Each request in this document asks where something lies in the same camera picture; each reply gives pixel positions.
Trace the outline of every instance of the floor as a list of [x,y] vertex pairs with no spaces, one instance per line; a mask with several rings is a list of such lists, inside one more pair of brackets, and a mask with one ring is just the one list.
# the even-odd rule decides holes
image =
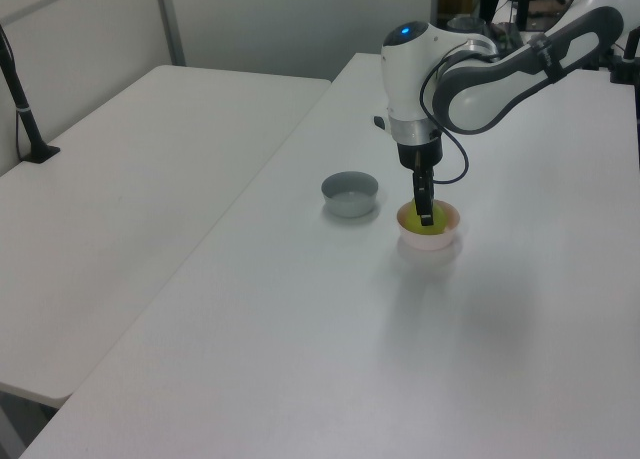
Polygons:
[[17,459],[56,410],[0,392],[0,459]]

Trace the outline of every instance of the white bowl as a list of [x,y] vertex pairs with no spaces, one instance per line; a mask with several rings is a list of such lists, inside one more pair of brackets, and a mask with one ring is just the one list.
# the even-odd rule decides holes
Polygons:
[[345,171],[327,177],[321,189],[330,212],[354,218],[364,216],[375,206],[378,181],[364,172]]
[[460,214],[455,207],[444,201],[435,200],[434,202],[442,208],[447,216],[447,225],[442,234],[434,234],[432,236],[416,234],[404,228],[403,224],[405,224],[406,217],[411,213],[411,202],[406,203],[398,209],[396,218],[398,220],[398,227],[400,228],[400,236],[405,243],[415,249],[437,251],[438,249],[447,247],[453,241],[458,224],[460,224]]

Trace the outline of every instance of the robotic arm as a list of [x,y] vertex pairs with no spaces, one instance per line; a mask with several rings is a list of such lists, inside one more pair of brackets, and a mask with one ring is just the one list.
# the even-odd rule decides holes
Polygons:
[[[389,126],[403,166],[413,171],[416,208],[433,224],[433,167],[443,129],[477,134],[519,102],[605,52],[640,25],[640,0],[574,0],[546,35],[496,61],[493,43],[423,22],[397,27],[382,47]],[[440,66],[437,77],[424,84]],[[425,113],[421,105],[431,111]]]

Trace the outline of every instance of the gray wall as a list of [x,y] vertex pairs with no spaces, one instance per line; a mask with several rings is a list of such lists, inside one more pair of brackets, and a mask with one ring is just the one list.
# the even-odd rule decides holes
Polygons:
[[172,0],[186,64],[333,80],[437,0]]
[[[5,32],[45,141],[170,63],[157,0],[58,0]],[[17,163],[14,114],[0,79],[0,175]],[[22,143],[24,153],[26,139]]]

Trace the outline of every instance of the black stand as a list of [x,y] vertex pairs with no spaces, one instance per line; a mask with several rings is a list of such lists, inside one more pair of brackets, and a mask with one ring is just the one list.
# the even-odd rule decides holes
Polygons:
[[636,58],[639,42],[640,27],[629,33],[623,56],[614,58],[611,71],[611,82],[614,84],[640,86],[640,59]]
[[527,17],[529,16],[530,0],[518,0],[518,12],[516,14],[516,27],[520,31],[527,29]]
[[42,164],[60,152],[60,148],[49,146],[42,140],[36,120],[31,112],[31,107],[27,102],[27,97],[20,84],[20,79],[18,79],[16,65],[9,51],[9,44],[5,41],[5,38],[4,31],[0,26],[0,68],[2,68],[2,73],[9,86],[13,102],[16,104],[16,111],[18,111],[20,119],[22,119],[22,124],[24,124],[24,129],[29,137],[29,142],[31,142],[31,153],[27,154],[22,160]]

